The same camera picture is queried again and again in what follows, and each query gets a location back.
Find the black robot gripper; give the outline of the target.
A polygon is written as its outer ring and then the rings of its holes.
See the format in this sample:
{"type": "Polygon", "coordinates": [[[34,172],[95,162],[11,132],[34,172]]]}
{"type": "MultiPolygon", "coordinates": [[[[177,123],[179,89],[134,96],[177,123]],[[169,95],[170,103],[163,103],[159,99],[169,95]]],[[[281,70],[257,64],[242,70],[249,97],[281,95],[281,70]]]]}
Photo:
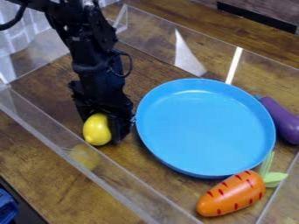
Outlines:
{"type": "Polygon", "coordinates": [[[130,134],[134,124],[134,103],[125,94],[126,76],[121,62],[103,66],[73,64],[79,80],[70,82],[73,98],[82,121],[95,113],[107,114],[113,143],[119,144],[130,134]]]}

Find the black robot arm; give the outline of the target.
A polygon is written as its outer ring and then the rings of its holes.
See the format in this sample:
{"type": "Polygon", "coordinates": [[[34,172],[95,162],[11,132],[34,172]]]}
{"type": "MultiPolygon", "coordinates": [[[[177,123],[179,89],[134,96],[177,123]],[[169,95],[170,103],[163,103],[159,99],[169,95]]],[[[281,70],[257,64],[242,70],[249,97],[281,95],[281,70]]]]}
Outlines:
{"type": "Polygon", "coordinates": [[[52,29],[70,49],[71,66],[79,78],[69,83],[73,99],[83,120],[97,113],[107,116],[113,142],[121,143],[130,133],[134,103],[125,94],[126,77],[122,58],[115,48],[117,28],[106,20],[97,0],[7,0],[20,6],[15,18],[0,24],[10,29],[31,8],[44,13],[52,29]]]}

